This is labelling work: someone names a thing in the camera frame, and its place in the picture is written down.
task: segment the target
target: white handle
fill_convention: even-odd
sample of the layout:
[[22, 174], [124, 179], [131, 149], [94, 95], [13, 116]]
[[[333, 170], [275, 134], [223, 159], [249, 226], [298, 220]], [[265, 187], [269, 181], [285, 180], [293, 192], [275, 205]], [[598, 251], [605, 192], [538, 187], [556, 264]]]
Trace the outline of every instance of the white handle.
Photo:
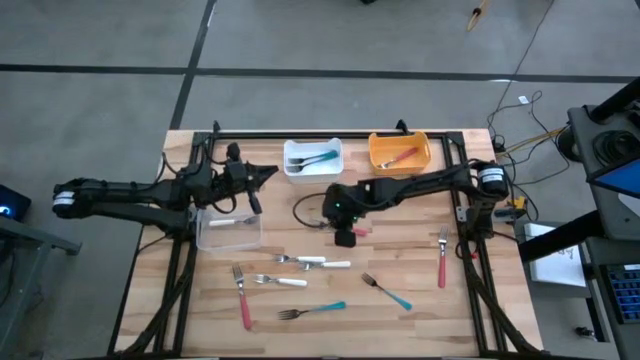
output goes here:
[[334, 261], [322, 264], [322, 267], [332, 268], [349, 268], [351, 267], [351, 261]]
[[297, 259], [299, 262], [313, 262], [313, 263], [327, 261], [327, 258], [325, 258], [324, 256], [298, 256]]
[[236, 221], [233, 219], [227, 219], [227, 220], [211, 220], [209, 221], [209, 227], [216, 227], [216, 226], [225, 226], [225, 225], [233, 225], [235, 224]]
[[307, 286], [306, 280], [296, 279], [278, 279], [278, 284], [292, 285], [292, 286]]

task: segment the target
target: white plastic bin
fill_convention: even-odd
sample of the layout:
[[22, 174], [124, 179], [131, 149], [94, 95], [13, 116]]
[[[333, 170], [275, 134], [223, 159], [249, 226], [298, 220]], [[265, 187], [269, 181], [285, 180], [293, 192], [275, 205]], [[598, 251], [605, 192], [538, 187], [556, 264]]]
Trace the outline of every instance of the white plastic bin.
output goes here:
[[[307, 158], [310, 156], [324, 154], [331, 150], [338, 152], [337, 158], [307, 166], [300, 172], [289, 171], [289, 166], [291, 166], [289, 159]], [[287, 140], [284, 143], [284, 173], [292, 184], [336, 182], [338, 181], [342, 170], [344, 170], [342, 157], [342, 141], [338, 138], [316, 143], [297, 143], [293, 140]]]

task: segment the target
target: wooden tabletop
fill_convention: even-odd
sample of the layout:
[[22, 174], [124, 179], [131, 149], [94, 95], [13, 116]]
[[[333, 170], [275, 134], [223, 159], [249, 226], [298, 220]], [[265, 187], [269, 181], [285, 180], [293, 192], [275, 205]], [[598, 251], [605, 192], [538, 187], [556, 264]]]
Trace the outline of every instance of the wooden tabletop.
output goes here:
[[[494, 159], [486, 130], [461, 131], [468, 158]], [[164, 150], [174, 168], [186, 165], [192, 136], [192, 131], [169, 132]], [[283, 142], [238, 141], [243, 160], [281, 168]], [[221, 141], [216, 145], [216, 158], [224, 157], [227, 144]], [[345, 170], [340, 182], [355, 184], [358, 179], [372, 177], [366, 140], [344, 140], [343, 144]], [[425, 172], [444, 168], [439, 141], [432, 141], [431, 149], [433, 159]], [[183, 356], [477, 355], [462, 262], [454, 254], [458, 240], [449, 193], [413, 198], [386, 211], [369, 213], [358, 225], [371, 233], [358, 238], [358, 245], [348, 249], [336, 247], [331, 232], [305, 228], [291, 215], [297, 199], [323, 192], [326, 187], [327, 184], [294, 186], [281, 170], [258, 193], [264, 211], [261, 248], [218, 254], [198, 251]], [[316, 198], [303, 202], [299, 207], [301, 216], [320, 218], [321, 201]], [[246, 196], [238, 198], [238, 208], [248, 209]], [[442, 225], [451, 229], [445, 289], [437, 286], [438, 233]], [[506, 225], [497, 225], [496, 230], [513, 234]], [[141, 246], [161, 236], [158, 229], [147, 227]], [[487, 246], [500, 305], [527, 340], [541, 348], [516, 244], [495, 237]], [[170, 251], [171, 241], [163, 240], [138, 256], [116, 350], [131, 344], [158, 309]], [[272, 255], [279, 253], [349, 260], [352, 267], [303, 272], [295, 264], [273, 262]], [[309, 286], [294, 288], [246, 281], [253, 320], [249, 332], [242, 325], [238, 290], [231, 273], [234, 262], [240, 263], [245, 279], [262, 273], [305, 279]], [[412, 311], [405, 311], [379, 290], [367, 286], [360, 279], [363, 272], [412, 303]], [[293, 321], [277, 319], [281, 310], [302, 310], [337, 301], [345, 301], [347, 308]], [[484, 304], [482, 310], [490, 347], [495, 348], [489, 311]], [[175, 320], [175, 316], [170, 319], [167, 343], [173, 339]]]

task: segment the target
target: teal-handled fork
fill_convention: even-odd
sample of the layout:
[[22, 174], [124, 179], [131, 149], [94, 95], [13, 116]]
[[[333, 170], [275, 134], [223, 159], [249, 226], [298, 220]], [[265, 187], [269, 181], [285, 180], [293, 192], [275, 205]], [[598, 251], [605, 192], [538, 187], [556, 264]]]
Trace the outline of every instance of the teal-handled fork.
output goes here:
[[400, 304], [400, 306], [402, 306], [405, 310], [410, 311], [411, 308], [413, 307], [406, 300], [401, 299], [397, 295], [392, 294], [389, 290], [386, 290], [382, 288], [382, 286], [378, 285], [378, 282], [376, 281], [376, 279], [372, 278], [371, 275], [367, 273], [362, 274], [362, 280], [364, 280], [364, 282], [366, 282], [367, 285], [371, 287], [377, 287], [378, 289], [384, 291], [385, 294], [389, 295], [393, 300], [395, 300], [398, 304]]
[[297, 160], [303, 160], [303, 162], [304, 162], [304, 161], [312, 159], [312, 158], [317, 158], [316, 160], [313, 160], [313, 161], [308, 162], [306, 164], [297, 163], [298, 165], [287, 165], [287, 170], [289, 170], [290, 172], [294, 172], [294, 173], [295, 172], [300, 172], [306, 166], [313, 165], [313, 164], [316, 164], [316, 163], [319, 163], [319, 162], [323, 162], [323, 161], [332, 160], [332, 159], [335, 159], [337, 157], [338, 157], [338, 152], [335, 151], [335, 150], [331, 150], [328, 153], [325, 153], [325, 154], [322, 154], [322, 155], [318, 155], [318, 156], [313, 156], [313, 157], [306, 158], [306, 159], [289, 159], [289, 163], [290, 164], [296, 164], [296, 163], [292, 162], [292, 160], [296, 160], [296, 161]]
[[300, 164], [302, 164], [303, 162], [305, 162], [307, 160], [311, 160], [311, 159], [315, 159], [315, 158], [324, 159], [325, 157], [329, 157], [329, 159], [333, 159], [334, 157], [338, 157], [338, 152], [336, 150], [331, 150], [331, 151], [327, 151], [324, 154], [309, 156], [309, 157], [306, 157], [306, 158], [289, 158], [288, 162], [291, 165], [300, 165]]
[[340, 310], [346, 307], [347, 307], [347, 303], [345, 303], [344, 301], [340, 301], [335, 304], [320, 306], [320, 307], [309, 309], [309, 310], [291, 309], [291, 310], [280, 311], [278, 313], [278, 317], [280, 318], [280, 320], [293, 320], [293, 319], [297, 319], [300, 315], [305, 313], [328, 311], [328, 310]]

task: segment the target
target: utensil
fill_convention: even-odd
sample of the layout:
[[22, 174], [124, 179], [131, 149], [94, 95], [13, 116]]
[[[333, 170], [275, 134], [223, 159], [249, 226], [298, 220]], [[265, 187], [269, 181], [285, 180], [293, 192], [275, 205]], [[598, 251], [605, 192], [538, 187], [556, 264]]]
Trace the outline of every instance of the utensil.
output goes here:
[[291, 285], [291, 286], [302, 286], [302, 287], [307, 286], [306, 280], [279, 279], [279, 278], [274, 278], [274, 277], [262, 275], [262, 274], [256, 275], [254, 281], [257, 282], [258, 284], [267, 284], [272, 282], [276, 284], [284, 284], [284, 285]]
[[314, 160], [312, 162], [308, 162], [306, 164], [303, 165], [287, 165], [287, 170], [289, 170], [290, 172], [300, 172], [302, 171], [302, 169], [304, 169], [305, 167], [309, 166], [309, 165], [313, 165], [319, 162], [323, 162], [323, 161], [328, 161], [331, 159], [335, 159], [338, 157], [338, 152], [337, 151], [330, 151], [327, 154], [325, 154], [323, 157], [321, 157], [318, 160]]
[[300, 267], [302, 270], [311, 270], [313, 268], [323, 267], [323, 268], [334, 268], [334, 269], [347, 269], [351, 267], [351, 261], [333, 261], [326, 263], [301, 263]]
[[409, 156], [411, 156], [411, 155], [413, 155], [413, 154], [415, 154], [417, 152], [418, 152], [418, 148], [411, 148], [411, 149], [403, 152], [402, 154], [396, 156], [395, 158], [393, 158], [393, 160], [387, 161], [386, 163], [382, 163], [382, 164], [378, 165], [378, 167], [382, 168], [382, 169], [388, 169], [389, 165], [391, 165], [393, 163], [397, 163], [400, 160], [406, 159]]
[[362, 274], [362, 280], [364, 280], [364, 282], [366, 282], [369, 286], [377, 287], [378, 289], [384, 291], [385, 294], [391, 296], [391, 298], [395, 300], [398, 304], [400, 304], [405, 310], [409, 311], [413, 307], [407, 301], [402, 300], [401, 298], [392, 294], [388, 290], [383, 289], [382, 286], [378, 285], [378, 282], [376, 281], [376, 279], [372, 278], [369, 274], [367, 273]]
[[438, 287], [444, 288], [446, 277], [446, 260], [445, 251], [447, 249], [447, 237], [449, 236], [449, 227], [447, 225], [442, 226], [440, 229], [440, 238], [438, 244], [440, 244], [440, 269], [438, 270]]
[[325, 262], [327, 258], [324, 256], [298, 256], [290, 257], [284, 254], [278, 254], [273, 256], [273, 260], [277, 262]]
[[240, 269], [240, 265], [233, 264], [232, 269], [233, 269], [233, 278], [236, 281], [236, 285], [238, 285], [238, 293], [240, 294], [240, 309], [242, 310], [242, 323], [244, 324], [245, 329], [251, 330], [251, 315], [249, 314], [247, 297], [244, 295], [244, 276], [242, 275], [242, 270]]
[[259, 219], [258, 215], [256, 215], [256, 216], [246, 218], [244, 220], [237, 220], [237, 219], [211, 220], [209, 221], [209, 227], [235, 225], [235, 224], [251, 225], [251, 224], [255, 224], [258, 221], [258, 219]]
[[344, 309], [346, 307], [347, 307], [347, 303], [345, 303], [344, 301], [340, 301], [335, 304], [320, 306], [320, 307], [309, 309], [309, 310], [291, 309], [291, 310], [280, 311], [278, 313], [278, 317], [280, 318], [280, 320], [293, 320], [293, 319], [297, 319], [300, 315], [305, 313], [320, 312], [320, 311], [327, 311], [327, 310], [339, 310], [339, 309]]
[[309, 156], [306, 158], [289, 158], [287, 159], [287, 161], [289, 162], [289, 164], [291, 165], [300, 165], [303, 162], [307, 161], [307, 160], [311, 160], [311, 159], [315, 159], [315, 158], [324, 158], [327, 156], [333, 156], [331, 157], [331, 159], [338, 157], [338, 152], [335, 150], [331, 150], [331, 151], [327, 151], [324, 154], [320, 154], [320, 155], [314, 155], [314, 156]]

